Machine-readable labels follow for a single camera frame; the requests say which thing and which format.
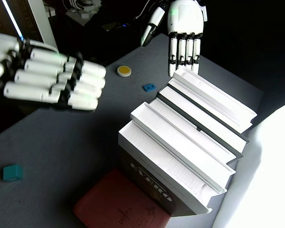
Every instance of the yellow round object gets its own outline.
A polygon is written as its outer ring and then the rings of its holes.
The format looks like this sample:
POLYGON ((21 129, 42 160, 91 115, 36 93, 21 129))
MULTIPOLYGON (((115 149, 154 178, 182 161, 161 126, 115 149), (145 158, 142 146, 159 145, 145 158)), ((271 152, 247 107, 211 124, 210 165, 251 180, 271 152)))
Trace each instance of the yellow round object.
POLYGON ((117 69, 117 73, 121 77, 128 77, 131 75, 131 69, 128 66, 120 66, 117 69))

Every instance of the small blue object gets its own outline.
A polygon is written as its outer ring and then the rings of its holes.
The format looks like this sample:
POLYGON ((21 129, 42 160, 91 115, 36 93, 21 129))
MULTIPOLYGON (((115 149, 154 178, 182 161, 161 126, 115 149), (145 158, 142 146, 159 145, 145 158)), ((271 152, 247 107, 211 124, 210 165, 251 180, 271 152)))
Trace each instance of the small blue object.
POLYGON ((23 178, 22 167, 15 164, 3 168, 3 180, 6 182, 18 181, 23 178))
POLYGON ((143 86, 143 89, 146 92, 149 92, 149 91, 152 91, 152 90, 156 89, 156 86, 154 84, 147 84, 147 85, 143 86))

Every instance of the table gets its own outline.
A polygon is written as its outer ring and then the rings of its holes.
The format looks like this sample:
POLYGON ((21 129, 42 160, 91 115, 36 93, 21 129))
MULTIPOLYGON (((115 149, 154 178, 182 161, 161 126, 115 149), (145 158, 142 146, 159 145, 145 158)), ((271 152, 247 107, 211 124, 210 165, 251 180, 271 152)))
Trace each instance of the table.
MULTIPOLYGON (((116 164, 118 131, 130 112, 151 101, 168 81, 168 37, 160 34, 107 67, 106 86, 93 113, 39 109, 0 134, 0 228, 84 228, 74 203, 116 164), (132 69, 119 77, 118 66, 132 69), (156 91, 143 85, 154 83, 156 91), (19 164, 24 179, 6 183, 4 166, 19 164)), ((200 75, 254 111, 262 91, 200 58, 200 75)), ((212 198, 208 215, 172 218, 168 228, 210 228, 224 195, 212 198)))

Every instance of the green block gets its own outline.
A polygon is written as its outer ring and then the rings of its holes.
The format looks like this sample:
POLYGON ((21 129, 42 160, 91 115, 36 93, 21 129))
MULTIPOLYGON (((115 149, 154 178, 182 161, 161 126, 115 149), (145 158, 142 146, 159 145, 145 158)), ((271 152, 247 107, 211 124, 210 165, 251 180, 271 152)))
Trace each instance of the green block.
POLYGON ((3 168, 3 180, 6 182, 18 181, 23 178, 22 167, 15 164, 3 168))

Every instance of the row of books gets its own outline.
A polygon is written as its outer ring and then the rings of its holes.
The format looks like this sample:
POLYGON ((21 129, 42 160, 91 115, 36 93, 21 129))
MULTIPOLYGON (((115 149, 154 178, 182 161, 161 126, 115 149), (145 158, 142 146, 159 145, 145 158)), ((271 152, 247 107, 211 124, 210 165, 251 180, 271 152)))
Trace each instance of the row of books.
POLYGON ((172 216, 205 214, 226 192, 256 113, 186 68, 119 132, 123 166, 172 216))

